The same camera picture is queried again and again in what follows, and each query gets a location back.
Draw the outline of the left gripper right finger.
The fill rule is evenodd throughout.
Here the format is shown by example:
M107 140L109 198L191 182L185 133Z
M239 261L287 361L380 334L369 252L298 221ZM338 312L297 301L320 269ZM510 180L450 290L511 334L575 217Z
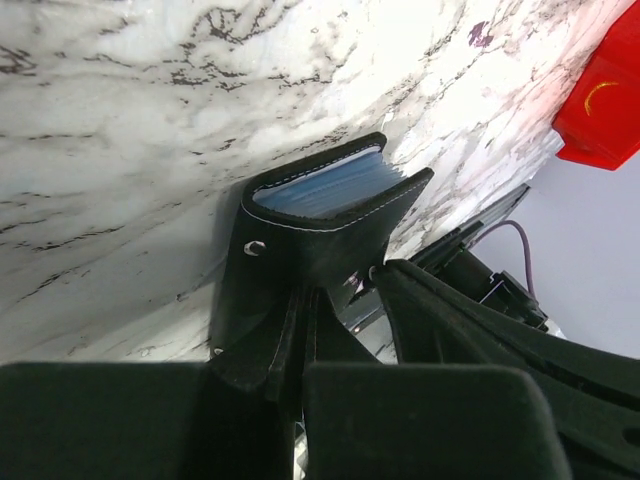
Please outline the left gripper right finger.
M550 407L504 367L317 363L304 377L311 479L570 479Z

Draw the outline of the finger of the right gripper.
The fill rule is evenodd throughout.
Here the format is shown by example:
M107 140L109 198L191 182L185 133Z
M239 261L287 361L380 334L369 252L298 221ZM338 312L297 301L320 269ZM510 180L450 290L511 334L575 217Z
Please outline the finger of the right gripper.
M639 447L639 363L476 303L404 260L373 269L401 363L482 363L530 375L560 431L590 450Z

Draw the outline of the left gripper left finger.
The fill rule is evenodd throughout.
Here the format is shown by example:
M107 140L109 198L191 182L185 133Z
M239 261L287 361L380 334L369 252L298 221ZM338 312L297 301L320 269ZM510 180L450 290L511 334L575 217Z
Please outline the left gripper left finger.
M293 425L205 363L1 370L5 479L289 479Z

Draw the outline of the black card holder wallet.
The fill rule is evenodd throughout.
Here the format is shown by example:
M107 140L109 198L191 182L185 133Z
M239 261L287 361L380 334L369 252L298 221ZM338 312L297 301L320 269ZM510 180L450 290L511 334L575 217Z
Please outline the black card holder wallet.
M434 175L389 163L386 143L374 132L243 187L209 330L217 398L278 402L312 362L372 361L338 315Z

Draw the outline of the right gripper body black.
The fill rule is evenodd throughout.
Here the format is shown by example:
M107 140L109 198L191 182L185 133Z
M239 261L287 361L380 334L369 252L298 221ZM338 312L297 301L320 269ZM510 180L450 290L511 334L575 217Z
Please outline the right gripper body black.
M476 303L548 331L548 316L538 301L508 272L494 272L466 249L458 249L439 267L439 279Z

